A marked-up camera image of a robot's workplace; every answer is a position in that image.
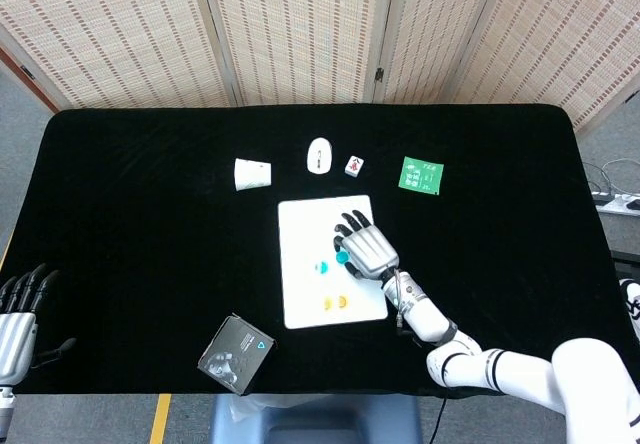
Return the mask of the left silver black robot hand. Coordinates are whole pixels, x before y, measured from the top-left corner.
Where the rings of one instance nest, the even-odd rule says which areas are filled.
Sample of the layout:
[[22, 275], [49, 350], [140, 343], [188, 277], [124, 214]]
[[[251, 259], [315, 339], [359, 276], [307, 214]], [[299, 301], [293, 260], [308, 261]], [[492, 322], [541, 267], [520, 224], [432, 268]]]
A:
[[40, 264], [21, 277], [13, 276], [1, 286], [1, 387], [20, 384], [30, 369], [60, 360], [77, 339], [70, 337], [55, 349], [34, 354], [38, 333], [37, 313], [59, 276], [46, 273]]

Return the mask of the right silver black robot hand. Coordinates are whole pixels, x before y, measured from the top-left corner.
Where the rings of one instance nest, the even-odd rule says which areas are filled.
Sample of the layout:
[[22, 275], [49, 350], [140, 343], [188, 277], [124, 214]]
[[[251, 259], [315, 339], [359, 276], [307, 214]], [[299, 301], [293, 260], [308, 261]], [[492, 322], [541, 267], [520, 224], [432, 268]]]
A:
[[358, 280], [384, 284], [399, 269], [399, 256], [384, 234], [358, 210], [342, 213], [345, 223], [334, 227], [333, 247], [348, 255], [343, 263], [347, 272]]

